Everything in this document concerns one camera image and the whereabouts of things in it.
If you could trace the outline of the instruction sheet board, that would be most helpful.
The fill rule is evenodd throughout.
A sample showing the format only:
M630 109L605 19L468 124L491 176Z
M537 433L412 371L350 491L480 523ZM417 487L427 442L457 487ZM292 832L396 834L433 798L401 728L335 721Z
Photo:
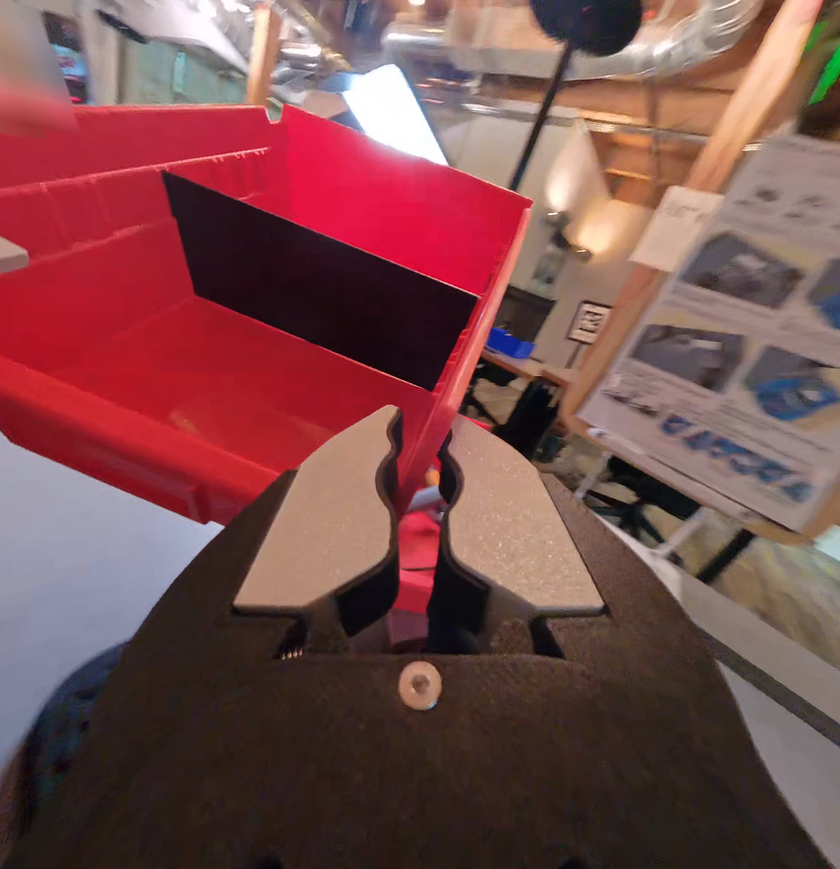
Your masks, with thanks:
M574 416L761 536L840 524L840 143L745 159Z

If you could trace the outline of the framed fiducial tag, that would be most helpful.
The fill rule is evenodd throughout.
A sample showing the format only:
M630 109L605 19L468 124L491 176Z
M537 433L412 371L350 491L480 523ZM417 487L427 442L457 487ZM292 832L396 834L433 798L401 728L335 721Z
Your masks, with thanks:
M610 305L588 300L581 301L567 329L566 339L580 345L594 344L611 311Z

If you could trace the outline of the LED light panel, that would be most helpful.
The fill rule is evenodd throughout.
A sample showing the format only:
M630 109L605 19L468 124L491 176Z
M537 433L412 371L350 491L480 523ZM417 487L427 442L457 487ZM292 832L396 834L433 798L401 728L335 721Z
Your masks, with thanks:
M361 131L375 142L440 166L449 164L414 90L397 65L388 63L351 74L342 99Z

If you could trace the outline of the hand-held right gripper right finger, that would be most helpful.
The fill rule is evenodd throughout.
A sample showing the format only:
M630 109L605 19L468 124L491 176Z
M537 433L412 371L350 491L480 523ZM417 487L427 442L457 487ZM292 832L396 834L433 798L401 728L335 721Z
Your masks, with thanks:
M534 465L458 417L439 453L445 500L427 650L560 654L550 621L605 603Z

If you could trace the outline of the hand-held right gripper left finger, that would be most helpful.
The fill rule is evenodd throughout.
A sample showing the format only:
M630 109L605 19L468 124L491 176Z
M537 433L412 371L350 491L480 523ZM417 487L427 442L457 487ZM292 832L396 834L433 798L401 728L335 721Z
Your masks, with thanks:
M400 585L393 500L401 449L402 412L385 405L313 452L290 479L234 612L346 636L384 619Z

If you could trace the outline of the blue storage bin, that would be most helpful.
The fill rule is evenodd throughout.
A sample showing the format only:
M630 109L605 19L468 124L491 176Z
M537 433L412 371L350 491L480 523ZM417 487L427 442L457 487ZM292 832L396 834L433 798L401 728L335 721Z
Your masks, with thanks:
M534 353L534 342L523 341L507 329L496 327L491 328L485 347L490 352L520 361Z

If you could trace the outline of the black bin divider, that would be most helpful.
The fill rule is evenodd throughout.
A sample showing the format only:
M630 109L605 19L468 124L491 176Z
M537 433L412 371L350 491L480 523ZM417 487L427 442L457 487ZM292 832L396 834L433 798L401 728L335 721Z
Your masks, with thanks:
M477 298L162 171L196 296L428 392Z

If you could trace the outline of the red plastic bin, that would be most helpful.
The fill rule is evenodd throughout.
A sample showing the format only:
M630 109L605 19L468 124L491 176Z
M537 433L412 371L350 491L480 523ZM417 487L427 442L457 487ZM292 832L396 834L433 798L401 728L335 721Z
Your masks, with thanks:
M195 295L169 171L477 298L435 389ZM530 202L287 108L75 106L0 134L0 432L202 524L385 405L403 414L395 508L436 461L492 326Z

